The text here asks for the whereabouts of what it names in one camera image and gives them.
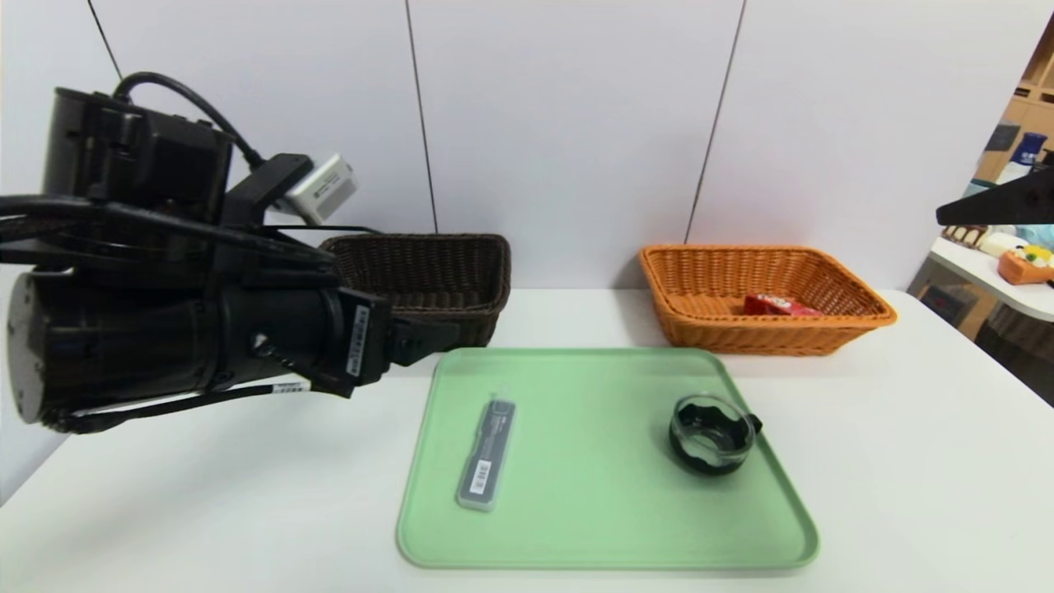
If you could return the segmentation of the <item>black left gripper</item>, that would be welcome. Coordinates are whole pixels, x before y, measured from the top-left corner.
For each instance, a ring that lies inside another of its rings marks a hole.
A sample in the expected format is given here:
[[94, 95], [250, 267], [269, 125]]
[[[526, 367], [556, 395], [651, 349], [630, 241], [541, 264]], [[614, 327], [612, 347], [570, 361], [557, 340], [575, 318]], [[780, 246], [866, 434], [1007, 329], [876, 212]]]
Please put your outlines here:
[[229, 285], [216, 297], [222, 345], [216, 371], [230, 374], [218, 386], [291, 374], [349, 398], [380, 379], [387, 358], [410, 367], [458, 343], [458, 325], [391, 320], [387, 301], [346, 286]]

